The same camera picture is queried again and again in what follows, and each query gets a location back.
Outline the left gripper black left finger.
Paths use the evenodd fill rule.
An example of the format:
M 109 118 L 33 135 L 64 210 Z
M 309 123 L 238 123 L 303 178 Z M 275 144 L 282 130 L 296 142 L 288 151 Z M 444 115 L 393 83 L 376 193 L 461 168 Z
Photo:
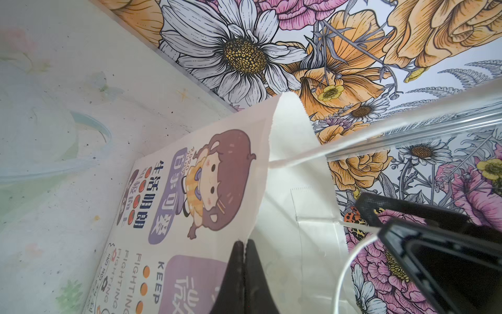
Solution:
M 244 314 L 244 243 L 234 243 L 210 314 Z

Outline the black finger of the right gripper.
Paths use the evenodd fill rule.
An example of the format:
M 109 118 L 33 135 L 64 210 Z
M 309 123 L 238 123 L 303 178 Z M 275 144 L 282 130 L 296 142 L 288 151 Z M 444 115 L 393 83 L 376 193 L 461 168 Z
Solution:
M 362 218 L 372 227 L 383 226 L 375 210 L 384 209 L 394 213 L 421 218 L 428 226 L 438 227 L 489 242 L 501 243 L 500 231 L 489 226 L 475 225 L 470 221 L 468 216 L 444 208 L 388 198 L 371 193 L 361 194 L 355 202 L 355 207 Z
M 391 220 L 378 238 L 438 313 L 501 312 L 501 233 Z

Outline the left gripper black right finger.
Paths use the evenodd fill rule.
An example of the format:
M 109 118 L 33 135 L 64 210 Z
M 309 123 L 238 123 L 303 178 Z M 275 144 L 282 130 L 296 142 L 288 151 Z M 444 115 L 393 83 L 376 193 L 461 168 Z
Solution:
M 255 242 L 247 242 L 244 255 L 244 312 L 279 314 L 269 290 Z

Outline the white printed paper bag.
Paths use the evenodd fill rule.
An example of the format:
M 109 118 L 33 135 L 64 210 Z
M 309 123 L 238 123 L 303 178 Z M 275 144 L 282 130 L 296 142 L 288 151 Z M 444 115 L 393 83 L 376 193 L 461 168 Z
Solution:
M 137 160 L 84 313 L 210 313 L 233 245 L 257 247 L 279 313 L 438 313 L 355 207 L 363 193 L 501 232 L 501 125 L 329 162 L 364 141 L 501 108 L 474 88 L 373 124 L 286 92 Z

